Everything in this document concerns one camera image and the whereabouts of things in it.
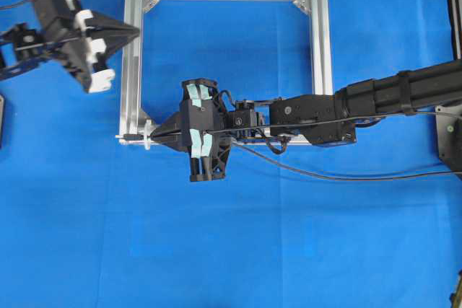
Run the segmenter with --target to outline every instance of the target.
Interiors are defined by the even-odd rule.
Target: light blue tape
[[[189,133],[193,142],[193,145],[191,146],[191,158],[199,159],[201,157],[202,148],[201,134],[197,129],[189,129]]]
[[[209,133],[204,135],[204,144],[202,145],[201,157],[208,157],[212,150],[213,137]]]
[[[203,84],[200,84],[199,89],[201,90],[202,100],[210,100],[212,98],[209,94],[209,88],[205,87]]]
[[[197,92],[197,87],[195,84],[188,84],[186,89],[189,93],[189,98],[193,100],[193,105],[197,107],[202,106],[201,98],[199,97],[199,93]]]

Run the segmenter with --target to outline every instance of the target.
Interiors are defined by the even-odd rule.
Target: metal plate
[[[437,106],[437,112],[452,113],[462,115],[462,105],[443,107]],[[452,171],[462,171],[462,147],[456,141],[456,131],[461,128],[456,126],[457,120],[452,117],[438,116],[436,118],[436,127],[438,135],[438,154]]]

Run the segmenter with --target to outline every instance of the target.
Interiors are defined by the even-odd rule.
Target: bolt
[[[25,43],[33,43],[34,42],[34,37],[32,35],[26,35],[23,37],[23,40]]]

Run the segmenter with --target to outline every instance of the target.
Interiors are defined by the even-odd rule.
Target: metal bracket
[[[298,7],[304,14],[310,14],[309,0],[294,0],[293,4]]]
[[[158,2],[159,0],[143,0],[143,13],[147,14]]]
[[[462,115],[462,105],[437,106],[436,111]],[[454,171],[462,170],[461,122],[452,117],[438,116],[436,120],[438,136],[438,153],[440,160]]]

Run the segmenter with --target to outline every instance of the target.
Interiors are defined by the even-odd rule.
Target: black cable
[[[16,50],[29,50],[31,48],[39,48],[39,47],[46,47],[46,48],[56,48],[64,43],[68,43],[70,41],[80,40],[82,39],[81,36],[73,36],[71,38],[63,39],[61,41],[48,41],[47,43],[36,43],[34,45],[27,45],[16,48]]]
[[[430,111],[416,111],[414,112],[415,115],[441,115],[444,117],[452,117],[462,120],[462,117],[459,115],[454,115],[452,113],[446,112],[430,112]],[[263,124],[262,126],[248,126],[246,128],[227,128],[222,130],[213,130],[207,131],[207,133],[214,134],[214,133],[227,133],[233,131],[244,131],[244,130],[257,130],[263,128],[303,128],[305,126],[320,126],[322,124],[331,124],[331,123],[341,123],[341,122],[349,122],[352,120],[359,120],[359,119],[371,119],[371,118],[379,118],[384,119],[387,117],[394,117],[397,115],[404,115],[404,113],[383,113],[382,115],[358,115],[356,117],[348,117],[342,119],[333,119],[333,120],[323,120],[321,122],[317,122],[315,120],[307,121],[306,123],[291,123],[291,124]]]
[[[413,178],[422,178],[422,177],[429,177],[429,176],[462,175],[462,171],[454,171],[454,172],[453,171],[441,171],[441,172],[426,172],[426,173],[418,173],[415,175],[389,176],[389,177],[357,177],[355,178],[355,177],[346,177],[346,176],[343,176],[343,177],[326,176],[326,175],[320,175],[318,173],[305,171],[305,170],[297,169],[295,167],[281,164],[280,162],[276,160],[268,158],[267,156],[260,154],[257,151],[254,151],[253,149],[250,149],[236,142],[232,142],[232,145],[235,147],[239,147],[245,151],[248,151],[251,154],[254,154],[257,157],[260,157],[266,160],[267,162],[270,162],[271,164],[274,164],[277,167],[280,167],[282,169],[293,171],[300,175],[318,178],[320,180],[336,180],[336,181],[341,181],[341,182],[382,182],[382,181],[389,181],[389,180],[410,180]]]
[[[32,1],[32,0],[21,0],[21,1],[18,1],[17,3],[11,4],[11,5],[0,6],[0,10],[14,9],[15,7],[19,7],[21,5],[24,5],[24,4],[28,3],[29,1]]]
[[[265,135],[265,132],[261,129],[257,129],[257,132],[260,134],[261,138],[265,140],[266,146],[276,155],[280,155],[287,150],[287,144],[290,141],[290,137],[277,138],[277,141],[281,144],[281,149],[276,148],[271,144],[271,139]]]
[[[369,127],[371,127],[371,126],[375,126],[375,125],[379,124],[379,123],[381,122],[382,119],[383,119],[383,118],[379,118],[379,119],[376,119],[376,120],[374,120],[374,121],[372,121],[372,122],[369,122],[369,123],[358,123],[358,124],[356,125],[356,127],[357,127],[357,128],[369,128]]]
[[[229,90],[223,89],[220,93],[218,93],[219,99],[223,102],[223,94],[226,94],[228,96],[228,100],[230,101],[230,104],[234,107],[236,107],[236,103],[232,99],[231,93]]]

